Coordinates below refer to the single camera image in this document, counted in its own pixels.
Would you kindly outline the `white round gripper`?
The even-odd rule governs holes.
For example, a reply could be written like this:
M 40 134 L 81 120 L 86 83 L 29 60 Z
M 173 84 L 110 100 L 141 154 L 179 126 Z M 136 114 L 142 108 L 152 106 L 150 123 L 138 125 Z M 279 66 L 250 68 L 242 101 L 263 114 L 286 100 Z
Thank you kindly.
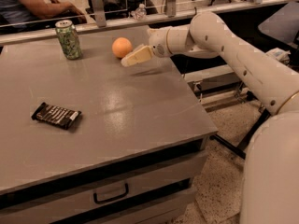
M 167 29 L 148 29 L 149 46 L 138 45 L 132 52 L 121 59 L 124 67 L 149 61 L 153 54 L 157 57 L 169 57 L 167 46 Z

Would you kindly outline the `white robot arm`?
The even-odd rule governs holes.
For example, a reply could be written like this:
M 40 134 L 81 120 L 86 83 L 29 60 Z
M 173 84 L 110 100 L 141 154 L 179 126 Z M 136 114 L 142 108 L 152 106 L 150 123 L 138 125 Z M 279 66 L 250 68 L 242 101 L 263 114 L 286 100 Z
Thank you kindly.
M 213 12 L 188 25 L 148 30 L 148 45 L 121 59 L 129 67 L 156 57 L 220 56 L 269 118 L 246 147 L 240 224 L 299 224 L 299 74 L 235 35 Z

